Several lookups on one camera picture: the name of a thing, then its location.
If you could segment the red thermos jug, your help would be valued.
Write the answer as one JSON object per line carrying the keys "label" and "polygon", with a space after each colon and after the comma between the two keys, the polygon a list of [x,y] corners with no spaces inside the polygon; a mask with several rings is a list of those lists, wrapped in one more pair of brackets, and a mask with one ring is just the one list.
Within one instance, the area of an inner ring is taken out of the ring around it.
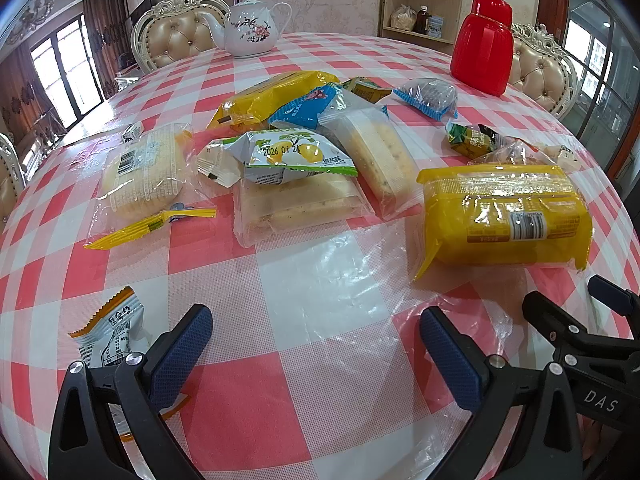
{"label": "red thermos jug", "polygon": [[502,96],[509,82],[514,40],[512,8],[504,0],[473,0],[459,30],[450,72],[468,86]]}

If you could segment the cream tufted chair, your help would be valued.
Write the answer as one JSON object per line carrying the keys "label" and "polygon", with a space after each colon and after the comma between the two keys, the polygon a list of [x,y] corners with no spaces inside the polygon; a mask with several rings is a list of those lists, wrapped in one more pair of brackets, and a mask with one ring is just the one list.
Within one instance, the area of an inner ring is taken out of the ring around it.
{"label": "cream tufted chair", "polygon": [[134,25],[130,47],[142,73],[192,58],[216,47],[207,18],[229,15],[224,0],[160,0]]}
{"label": "cream tufted chair", "polygon": [[513,58],[509,84],[558,119],[578,98],[579,78],[568,54],[544,24],[511,26]]}
{"label": "cream tufted chair", "polygon": [[0,133],[0,230],[6,228],[26,180],[14,145],[8,136]]}

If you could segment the clear wrapped cracker pack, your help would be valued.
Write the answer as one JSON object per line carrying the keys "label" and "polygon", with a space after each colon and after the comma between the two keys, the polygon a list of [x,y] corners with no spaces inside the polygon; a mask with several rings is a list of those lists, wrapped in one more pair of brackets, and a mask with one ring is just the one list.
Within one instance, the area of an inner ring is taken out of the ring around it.
{"label": "clear wrapped cracker pack", "polygon": [[418,167],[388,117],[375,107],[344,110],[324,125],[346,150],[384,220],[420,202]]}

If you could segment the green ginkgo snack packet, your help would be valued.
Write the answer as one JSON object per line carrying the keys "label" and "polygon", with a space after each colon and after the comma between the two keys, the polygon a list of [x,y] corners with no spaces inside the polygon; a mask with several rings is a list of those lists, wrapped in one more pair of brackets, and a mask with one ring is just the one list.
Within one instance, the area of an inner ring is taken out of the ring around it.
{"label": "green ginkgo snack packet", "polygon": [[255,130],[224,148],[260,185],[280,185],[317,174],[357,177],[352,159],[320,133],[306,128]]}

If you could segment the white nut snack packet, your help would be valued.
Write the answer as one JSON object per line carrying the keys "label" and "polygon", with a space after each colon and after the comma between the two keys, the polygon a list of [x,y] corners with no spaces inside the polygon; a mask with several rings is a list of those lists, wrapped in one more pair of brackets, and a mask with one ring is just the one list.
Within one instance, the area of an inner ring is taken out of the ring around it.
{"label": "white nut snack packet", "polygon": [[224,188],[232,188],[242,178],[241,163],[226,150],[235,138],[214,139],[198,153],[198,172]]}

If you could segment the round bread clear package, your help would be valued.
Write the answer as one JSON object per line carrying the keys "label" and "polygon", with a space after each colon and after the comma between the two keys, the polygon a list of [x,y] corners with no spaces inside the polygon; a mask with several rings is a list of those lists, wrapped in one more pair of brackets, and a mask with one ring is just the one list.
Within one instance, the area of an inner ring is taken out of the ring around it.
{"label": "round bread clear package", "polygon": [[85,248],[111,250],[171,222],[216,215],[198,188],[192,128],[171,122],[108,153]]}

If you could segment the blue monkey snack bag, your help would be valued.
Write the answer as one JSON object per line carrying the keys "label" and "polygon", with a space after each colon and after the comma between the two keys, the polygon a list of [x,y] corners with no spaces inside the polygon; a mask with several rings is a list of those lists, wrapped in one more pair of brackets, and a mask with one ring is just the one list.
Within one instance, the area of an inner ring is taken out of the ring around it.
{"label": "blue monkey snack bag", "polygon": [[268,118],[268,124],[274,128],[296,126],[314,130],[341,145],[331,126],[356,112],[365,112],[376,119],[388,118],[385,106],[375,105],[338,84],[324,84],[281,106]]}

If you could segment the red white checkered tablecloth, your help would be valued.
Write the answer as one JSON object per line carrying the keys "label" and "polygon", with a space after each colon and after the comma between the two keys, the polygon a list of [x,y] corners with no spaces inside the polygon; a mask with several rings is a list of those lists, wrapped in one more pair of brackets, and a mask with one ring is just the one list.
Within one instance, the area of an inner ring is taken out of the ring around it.
{"label": "red white checkered tablecloth", "polygon": [[422,479],[463,426],[416,323],[441,306],[488,353],[527,367],[551,358],[522,318],[538,289],[596,333],[627,336],[592,301],[587,272],[432,266],[420,278],[419,211],[348,220],[251,248],[232,232],[233,202],[212,182],[213,219],[164,226],[111,252],[84,246],[107,144],[130,122],[187,122],[201,143],[220,102],[271,75],[325,70],[395,87],[447,78],[446,55],[375,37],[299,32],[261,58],[213,50],[171,64],[92,112],[38,170],[1,237],[1,430],[27,471],[47,473],[70,336],[131,287],[151,335],[192,304],[215,320],[186,405],[169,427],[209,479]]}

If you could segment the white triangular snack packet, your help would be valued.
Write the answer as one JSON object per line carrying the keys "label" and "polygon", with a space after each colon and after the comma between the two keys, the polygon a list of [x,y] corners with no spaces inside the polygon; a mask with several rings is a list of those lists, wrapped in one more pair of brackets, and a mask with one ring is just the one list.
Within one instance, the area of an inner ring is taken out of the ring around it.
{"label": "white triangular snack packet", "polygon": [[539,148],[556,166],[559,166],[565,172],[574,172],[582,169],[582,163],[576,154],[565,145],[540,144]]}

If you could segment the yellow snack bag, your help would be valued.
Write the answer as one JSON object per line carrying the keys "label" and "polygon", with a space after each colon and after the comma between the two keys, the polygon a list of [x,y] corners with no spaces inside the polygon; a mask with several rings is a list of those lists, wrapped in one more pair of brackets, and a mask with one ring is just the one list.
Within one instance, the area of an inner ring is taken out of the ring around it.
{"label": "yellow snack bag", "polygon": [[207,130],[229,127],[238,133],[269,127],[269,118],[282,106],[325,84],[338,84],[337,76],[321,70],[296,70],[254,84],[220,104]]}

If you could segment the green pea snack packet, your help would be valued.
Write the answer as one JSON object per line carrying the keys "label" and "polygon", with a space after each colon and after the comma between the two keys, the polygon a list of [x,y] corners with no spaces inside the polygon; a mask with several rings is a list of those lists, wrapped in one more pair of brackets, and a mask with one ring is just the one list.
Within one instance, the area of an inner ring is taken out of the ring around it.
{"label": "green pea snack packet", "polygon": [[364,77],[347,79],[342,83],[342,88],[370,103],[377,103],[393,92],[391,88],[381,87],[374,81]]}

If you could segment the orange white snack packet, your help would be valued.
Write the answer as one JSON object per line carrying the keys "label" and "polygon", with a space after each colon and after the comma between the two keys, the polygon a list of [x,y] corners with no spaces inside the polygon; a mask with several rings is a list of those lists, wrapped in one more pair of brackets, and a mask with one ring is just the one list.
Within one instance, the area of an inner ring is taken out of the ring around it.
{"label": "orange white snack packet", "polygon": [[144,307],[126,286],[91,315],[79,330],[69,332],[80,358],[90,368],[117,365],[131,352],[147,352],[150,336],[142,328]]}

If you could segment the window with curtains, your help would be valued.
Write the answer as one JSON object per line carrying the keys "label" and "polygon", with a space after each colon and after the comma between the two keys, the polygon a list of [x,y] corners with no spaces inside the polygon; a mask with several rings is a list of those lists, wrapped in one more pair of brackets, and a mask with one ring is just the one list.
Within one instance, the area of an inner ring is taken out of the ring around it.
{"label": "window with curtains", "polygon": [[85,17],[79,14],[30,49],[47,97],[65,129],[104,101]]}

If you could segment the small blue clear packet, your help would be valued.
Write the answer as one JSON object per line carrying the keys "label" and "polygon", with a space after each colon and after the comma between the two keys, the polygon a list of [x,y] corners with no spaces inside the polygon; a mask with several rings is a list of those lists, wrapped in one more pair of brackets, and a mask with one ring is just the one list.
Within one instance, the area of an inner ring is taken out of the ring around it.
{"label": "small blue clear packet", "polygon": [[457,88],[442,79],[416,78],[393,88],[393,94],[438,122],[458,117]]}

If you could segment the large yellow cake package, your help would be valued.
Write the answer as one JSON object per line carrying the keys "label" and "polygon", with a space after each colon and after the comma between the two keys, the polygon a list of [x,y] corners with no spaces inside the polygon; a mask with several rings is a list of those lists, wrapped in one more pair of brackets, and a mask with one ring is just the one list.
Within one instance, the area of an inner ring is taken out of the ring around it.
{"label": "large yellow cake package", "polygon": [[423,169],[424,257],[450,266],[567,264],[585,270],[592,219],[582,194],[553,165]]}

